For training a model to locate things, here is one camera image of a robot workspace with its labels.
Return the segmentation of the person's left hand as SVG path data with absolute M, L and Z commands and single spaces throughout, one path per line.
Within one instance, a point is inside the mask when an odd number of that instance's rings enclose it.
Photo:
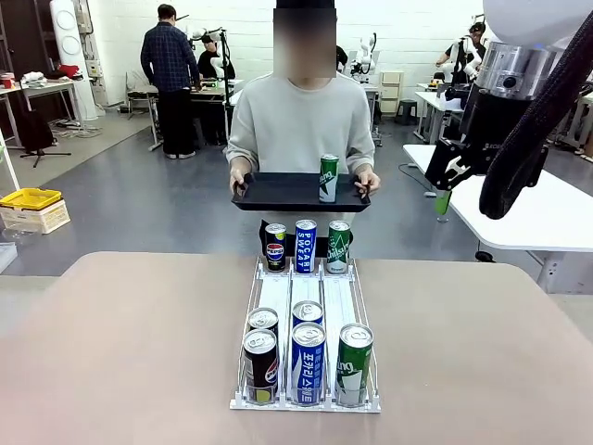
M 381 187 L 381 179 L 372 169 L 359 170 L 356 176 L 355 186 L 361 197 L 371 196 Z

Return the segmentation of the person's right hand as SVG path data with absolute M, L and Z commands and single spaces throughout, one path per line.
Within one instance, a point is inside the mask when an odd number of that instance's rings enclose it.
M 250 168 L 232 167 L 230 170 L 230 188 L 233 195 L 242 196 L 248 186 L 246 178 L 251 174 Z

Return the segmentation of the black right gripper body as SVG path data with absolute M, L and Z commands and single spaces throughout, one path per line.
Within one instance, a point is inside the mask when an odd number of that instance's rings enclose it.
M 462 117 L 462 160 L 471 175 L 485 175 L 499 148 L 532 100 L 491 95 L 473 86 Z

